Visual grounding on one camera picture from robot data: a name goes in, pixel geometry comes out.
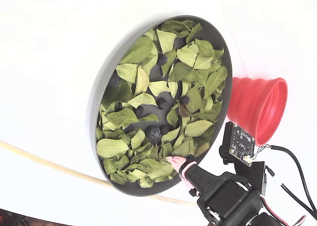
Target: white table surface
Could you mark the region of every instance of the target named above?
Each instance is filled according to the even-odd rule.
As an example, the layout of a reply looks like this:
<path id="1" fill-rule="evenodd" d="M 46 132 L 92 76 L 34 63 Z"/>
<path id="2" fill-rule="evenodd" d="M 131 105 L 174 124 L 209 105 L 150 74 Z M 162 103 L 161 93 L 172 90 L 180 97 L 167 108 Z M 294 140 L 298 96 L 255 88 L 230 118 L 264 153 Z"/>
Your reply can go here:
<path id="1" fill-rule="evenodd" d="M 104 179 L 87 130 L 87 103 L 105 59 L 149 21 L 189 14 L 223 34 L 236 77 L 283 77 L 289 96 L 269 141 L 291 149 L 316 189 L 317 0 L 0 0 L 0 139 L 64 167 Z M 223 130 L 202 161 L 232 171 L 217 153 Z M 293 161 L 265 150 L 304 202 Z M 69 225 L 207 225 L 196 207 L 126 196 L 0 148 L 0 208 Z M 178 184 L 160 194 L 194 202 Z M 268 178 L 267 201 L 289 223 L 305 211 Z M 308 219 L 305 225 L 317 225 Z"/>

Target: dark berry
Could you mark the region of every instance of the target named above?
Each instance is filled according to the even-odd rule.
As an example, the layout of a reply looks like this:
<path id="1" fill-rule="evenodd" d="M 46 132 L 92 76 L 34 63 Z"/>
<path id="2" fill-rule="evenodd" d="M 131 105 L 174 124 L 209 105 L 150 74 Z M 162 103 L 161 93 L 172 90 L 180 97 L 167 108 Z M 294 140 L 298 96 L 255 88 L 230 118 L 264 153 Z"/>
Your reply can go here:
<path id="1" fill-rule="evenodd" d="M 179 99 L 179 103 L 182 105 L 182 106 L 185 106 L 188 104 L 189 102 L 189 97 L 188 96 L 182 96 L 180 99 Z"/>
<path id="2" fill-rule="evenodd" d="M 112 74 L 112 76 L 108 82 L 107 88 L 114 88 L 117 85 L 119 85 L 119 82 L 120 82 L 120 77 L 119 77 L 118 73 L 116 71 L 114 71 L 114 73 Z"/>
<path id="3" fill-rule="evenodd" d="M 186 45 L 186 38 L 176 38 L 174 40 L 174 48 L 175 49 L 180 49 Z"/>
<path id="4" fill-rule="evenodd" d="M 158 126 L 149 126 L 147 130 L 145 131 L 145 135 L 150 140 L 160 140 L 160 129 Z"/>
<path id="5" fill-rule="evenodd" d="M 164 54 L 158 54 L 157 64 L 163 66 L 165 63 L 167 63 L 167 56 Z"/>
<path id="6" fill-rule="evenodd" d="M 169 128 L 167 125 L 161 126 L 161 128 L 160 128 L 161 135 L 166 135 L 168 132 L 169 132 Z"/>
<path id="7" fill-rule="evenodd" d="M 135 113 L 135 115 L 139 118 L 141 115 L 142 115 L 142 113 L 143 113 L 143 107 L 142 106 L 138 106 L 136 109 L 134 109 L 134 113 Z"/>
<path id="8" fill-rule="evenodd" d="M 157 100 L 157 105 L 160 110 L 164 110 L 167 106 L 167 101 L 164 98 L 159 98 Z"/>

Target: circuit board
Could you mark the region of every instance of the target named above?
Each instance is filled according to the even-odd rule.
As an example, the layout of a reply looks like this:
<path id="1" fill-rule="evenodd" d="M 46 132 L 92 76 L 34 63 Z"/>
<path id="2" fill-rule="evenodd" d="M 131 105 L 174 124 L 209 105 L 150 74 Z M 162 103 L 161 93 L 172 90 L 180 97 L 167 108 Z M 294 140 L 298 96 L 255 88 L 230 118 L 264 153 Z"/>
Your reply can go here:
<path id="1" fill-rule="evenodd" d="M 234 124 L 231 132 L 230 154 L 244 164 L 252 165 L 255 140 L 246 131 Z"/>

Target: black wire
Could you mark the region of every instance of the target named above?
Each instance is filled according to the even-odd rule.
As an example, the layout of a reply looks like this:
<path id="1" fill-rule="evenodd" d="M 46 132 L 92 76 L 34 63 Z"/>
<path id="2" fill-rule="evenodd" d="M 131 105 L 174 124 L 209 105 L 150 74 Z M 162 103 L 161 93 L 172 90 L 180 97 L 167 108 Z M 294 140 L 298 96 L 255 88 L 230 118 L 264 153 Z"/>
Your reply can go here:
<path id="1" fill-rule="evenodd" d="M 266 210 L 272 215 L 273 218 L 275 218 L 281 225 L 288 226 L 284 222 L 282 222 L 279 218 L 277 218 L 275 216 L 275 213 L 268 207 L 268 205 L 266 204 L 266 201 L 264 199 L 262 199 L 262 203 L 263 203 L 264 207 L 266 208 Z"/>
<path id="2" fill-rule="evenodd" d="M 300 199 L 298 199 L 298 198 L 296 197 L 296 195 L 294 195 L 284 184 L 282 184 L 281 187 L 282 187 L 282 188 L 287 192 L 287 194 L 289 194 L 297 203 L 299 203 L 305 210 L 307 210 L 308 213 L 310 213 L 310 214 L 313 216 L 313 218 L 314 218 L 315 220 L 317 220 L 317 214 L 316 214 L 314 211 L 312 211 L 311 208 L 309 208 L 309 207 L 308 207 L 306 204 L 304 204 Z"/>
<path id="3" fill-rule="evenodd" d="M 306 185 L 306 182 L 305 182 L 305 178 L 304 178 L 304 173 L 303 173 L 303 170 L 302 170 L 302 167 L 301 165 L 299 164 L 299 161 L 297 160 L 296 156 L 290 151 L 288 150 L 287 148 L 283 148 L 283 147 L 278 147 L 278 146 L 274 146 L 274 145 L 271 145 L 271 149 L 273 150 L 279 150 L 279 151 L 283 151 L 285 153 L 287 153 L 288 155 L 291 156 L 291 158 L 294 160 L 294 162 L 296 163 L 296 166 L 298 168 L 298 171 L 299 171 L 299 174 L 301 175 L 301 180 L 302 180 L 302 183 L 303 183 L 303 187 L 304 187 L 304 190 L 305 190 L 305 193 L 306 193 L 306 196 L 307 196 L 307 199 L 309 201 L 309 204 L 311 205 L 313 211 L 315 213 L 317 213 L 317 210 L 316 210 L 316 207 L 311 199 L 311 196 L 308 192 L 308 189 L 307 189 L 307 185 Z"/>

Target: red collapsible cup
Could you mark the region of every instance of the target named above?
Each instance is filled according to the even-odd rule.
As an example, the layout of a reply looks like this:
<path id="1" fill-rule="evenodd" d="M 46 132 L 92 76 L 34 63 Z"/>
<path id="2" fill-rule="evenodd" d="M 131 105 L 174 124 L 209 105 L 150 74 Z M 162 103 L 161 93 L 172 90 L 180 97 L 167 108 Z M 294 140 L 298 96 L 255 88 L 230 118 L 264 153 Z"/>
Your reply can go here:
<path id="1" fill-rule="evenodd" d="M 228 118 L 263 146 L 276 131 L 287 100 L 287 84 L 274 80 L 233 78 Z"/>

